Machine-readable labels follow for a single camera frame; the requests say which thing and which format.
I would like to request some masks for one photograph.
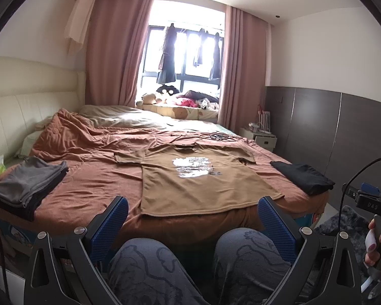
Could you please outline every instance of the window frame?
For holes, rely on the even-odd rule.
[[[151,31],[153,31],[153,30],[163,31],[164,29],[165,29],[164,26],[155,26],[155,25],[149,25],[148,26],[147,38],[145,41],[144,50],[142,52],[142,58],[141,58],[141,64],[140,64],[141,65],[141,72],[139,73],[139,76],[141,77],[140,88],[142,88],[143,77],[154,77],[155,81],[156,81],[156,78],[158,76],[158,72],[145,71],[145,59],[147,58],[147,48],[148,48],[148,42],[149,42],[149,37],[150,37]],[[177,31],[177,33],[185,33],[186,34],[186,42],[188,42],[190,34],[199,34],[198,31],[194,31],[191,29],[176,28],[176,31]],[[214,38],[213,34],[209,33],[208,36]],[[223,64],[224,38],[222,36],[220,37],[220,41],[222,42],[222,49],[220,52],[220,60],[222,61],[222,64]],[[201,83],[205,83],[205,84],[213,84],[213,85],[217,85],[217,89],[219,89],[220,88],[220,79],[209,80],[209,78],[206,78],[206,77],[200,77],[198,75],[186,74],[186,55],[187,55],[187,51],[185,50],[184,62],[182,65],[182,72],[176,74],[176,79],[181,80],[179,91],[180,92],[183,91],[185,81],[194,81],[194,82],[201,82]]]

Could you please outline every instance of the gray pants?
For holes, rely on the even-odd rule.
[[[213,260],[219,305],[261,304],[290,267],[262,233],[249,228],[227,232],[218,240]],[[175,255],[153,239],[125,242],[108,277],[123,305],[208,305]]]

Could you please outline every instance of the metal screw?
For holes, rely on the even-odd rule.
[[[46,232],[39,232],[37,237],[38,237],[39,239],[43,239],[45,236],[47,236],[47,233],[46,233]]]
[[[312,234],[312,229],[310,229],[309,227],[302,227],[301,231],[302,231],[302,233],[304,233],[305,235],[310,235],[310,234]]]
[[[84,231],[85,231],[85,228],[84,228],[84,227],[76,227],[76,228],[74,229],[73,232],[74,232],[76,235],[80,235],[80,234],[82,234]]]
[[[348,234],[346,232],[340,232],[340,237],[344,239],[348,239]]]

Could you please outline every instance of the window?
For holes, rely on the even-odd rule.
[[[180,92],[190,89],[215,92],[220,88],[220,80],[209,80],[213,63],[214,34],[220,35],[219,49],[223,59],[224,13],[200,6],[180,2],[155,0],[151,9],[147,39],[142,62],[138,72],[138,95],[154,92],[157,84],[158,65],[161,59],[161,47],[164,43],[164,29],[174,22],[177,30],[175,43],[176,82]],[[203,43],[203,64],[193,66],[193,58],[199,45],[199,30],[208,31]]]

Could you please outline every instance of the dark gray wall panel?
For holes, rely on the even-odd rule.
[[[296,88],[283,157],[324,173],[333,147],[339,107],[340,93]]]
[[[338,209],[342,184],[378,157],[381,157],[381,103],[343,94],[336,141],[326,171],[326,176],[336,182],[329,203]],[[363,172],[353,185],[360,187],[362,182],[381,189],[381,162]],[[355,206],[347,197],[345,203]]]
[[[267,87],[265,110],[271,112],[271,132],[277,137],[274,153],[282,156],[287,142],[295,88]]]

